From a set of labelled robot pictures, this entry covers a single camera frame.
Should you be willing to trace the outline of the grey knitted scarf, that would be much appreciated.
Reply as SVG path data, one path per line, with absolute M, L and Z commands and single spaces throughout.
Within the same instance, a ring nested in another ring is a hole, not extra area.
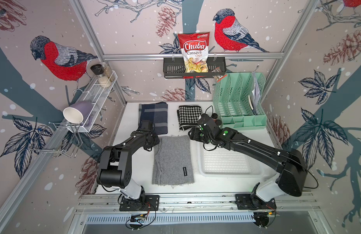
M 194 182 L 189 137 L 161 137 L 154 147 L 152 184 L 178 186 Z

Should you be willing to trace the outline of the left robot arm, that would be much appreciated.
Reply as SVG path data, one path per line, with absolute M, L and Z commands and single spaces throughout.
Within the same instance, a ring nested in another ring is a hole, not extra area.
M 98 184 L 104 188 L 117 187 L 127 200 L 142 202 L 145 191 L 132 179 L 132 156 L 140 148 L 150 152 L 159 143 L 157 134 L 137 130 L 124 142 L 105 147 L 97 167 Z

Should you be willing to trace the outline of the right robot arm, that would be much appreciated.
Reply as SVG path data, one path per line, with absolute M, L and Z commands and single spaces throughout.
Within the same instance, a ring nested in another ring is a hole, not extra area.
M 284 194 L 301 197 L 308 169 L 302 154 L 298 150 L 285 151 L 274 148 L 235 129 L 217 125 L 217 121 L 202 114 L 195 127 L 188 132 L 191 140 L 212 144 L 215 149 L 224 148 L 247 155 L 264 163 L 276 171 L 276 175 L 263 183 L 255 185 L 250 200 L 252 202 L 269 202 L 271 199 Z

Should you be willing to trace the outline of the Chuba cassava chips bag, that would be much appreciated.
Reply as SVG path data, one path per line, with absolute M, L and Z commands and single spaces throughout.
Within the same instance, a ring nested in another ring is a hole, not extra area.
M 185 73 L 207 73 L 210 33 L 178 34 Z

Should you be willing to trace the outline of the purple cup white inside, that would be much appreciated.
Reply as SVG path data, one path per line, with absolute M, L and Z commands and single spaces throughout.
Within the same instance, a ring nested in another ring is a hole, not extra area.
M 63 110 L 64 118 L 73 124 L 80 124 L 85 121 L 93 109 L 89 101 L 79 101 Z

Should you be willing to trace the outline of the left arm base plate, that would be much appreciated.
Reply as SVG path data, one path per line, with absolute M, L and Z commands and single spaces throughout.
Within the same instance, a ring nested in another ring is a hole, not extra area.
M 123 197 L 120 202 L 119 211 L 158 211 L 160 202 L 159 195 L 145 195 L 138 200 L 126 199 Z

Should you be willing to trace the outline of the black wall basket shelf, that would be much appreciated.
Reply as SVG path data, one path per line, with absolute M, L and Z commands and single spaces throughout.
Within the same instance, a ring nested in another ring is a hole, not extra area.
M 208 58 L 199 62 L 183 58 L 165 58 L 163 72 L 166 79 L 212 78 L 225 75 L 226 62 L 225 57 Z

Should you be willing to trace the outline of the navy plaid scarf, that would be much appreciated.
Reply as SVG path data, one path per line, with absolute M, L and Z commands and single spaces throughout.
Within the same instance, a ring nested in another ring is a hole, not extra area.
M 139 127 L 143 121 L 151 121 L 157 135 L 168 134 L 168 104 L 166 102 L 139 104 L 139 117 Z

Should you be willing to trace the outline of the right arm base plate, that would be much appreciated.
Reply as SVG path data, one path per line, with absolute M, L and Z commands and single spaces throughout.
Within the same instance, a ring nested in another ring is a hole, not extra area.
M 256 195 L 251 194 L 235 194 L 235 201 L 238 210 L 276 210 L 277 205 L 274 199 L 265 202 L 259 199 Z

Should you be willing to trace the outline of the black lid jar on shelf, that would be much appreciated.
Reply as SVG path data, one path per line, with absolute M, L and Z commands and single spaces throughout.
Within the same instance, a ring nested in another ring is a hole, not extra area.
M 95 64 L 95 65 L 91 66 L 90 69 L 96 76 L 99 76 L 99 77 L 105 76 L 104 69 L 101 64 Z

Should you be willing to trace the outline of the mint green desk organizer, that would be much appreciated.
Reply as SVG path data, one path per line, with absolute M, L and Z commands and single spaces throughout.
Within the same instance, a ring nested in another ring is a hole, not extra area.
M 261 97 L 257 105 L 257 115 L 252 111 L 250 94 L 252 91 L 252 73 L 257 76 L 260 95 L 265 87 L 265 76 L 259 72 L 228 73 L 216 84 L 213 105 L 222 127 L 237 131 L 261 130 L 266 128 L 267 116 L 261 106 Z

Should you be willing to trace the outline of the houndstooth folded scarf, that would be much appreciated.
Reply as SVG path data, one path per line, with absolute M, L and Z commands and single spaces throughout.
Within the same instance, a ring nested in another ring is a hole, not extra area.
M 177 110 L 179 129 L 185 131 L 197 126 L 202 113 L 202 108 L 198 105 L 179 106 Z

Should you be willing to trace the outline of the snack packet in black shelf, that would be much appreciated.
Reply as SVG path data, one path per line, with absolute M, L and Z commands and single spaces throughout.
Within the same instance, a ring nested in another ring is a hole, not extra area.
M 212 73 L 212 77 L 215 79 L 216 83 L 219 83 L 223 78 L 227 76 L 226 73 L 222 72 L 220 67 L 215 68 Z

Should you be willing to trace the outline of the white plastic basket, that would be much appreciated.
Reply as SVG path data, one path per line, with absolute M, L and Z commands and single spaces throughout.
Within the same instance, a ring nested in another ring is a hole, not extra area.
M 261 163 L 239 152 L 217 148 L 209 151 L 202 143 L 197 144 L 200 173 L 205 177 L 262 177 Z

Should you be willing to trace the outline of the glass jar on shelf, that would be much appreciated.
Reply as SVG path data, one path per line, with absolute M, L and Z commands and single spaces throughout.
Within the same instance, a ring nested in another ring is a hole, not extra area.
M 113 71 L 111 67 L 106 62 L 102 62 L 101 66 L 103 68 L 105 76 L 107 76 L 110 79 L 110 81 L 113 82 L 115 80 L 115 77 L 113 75 Z

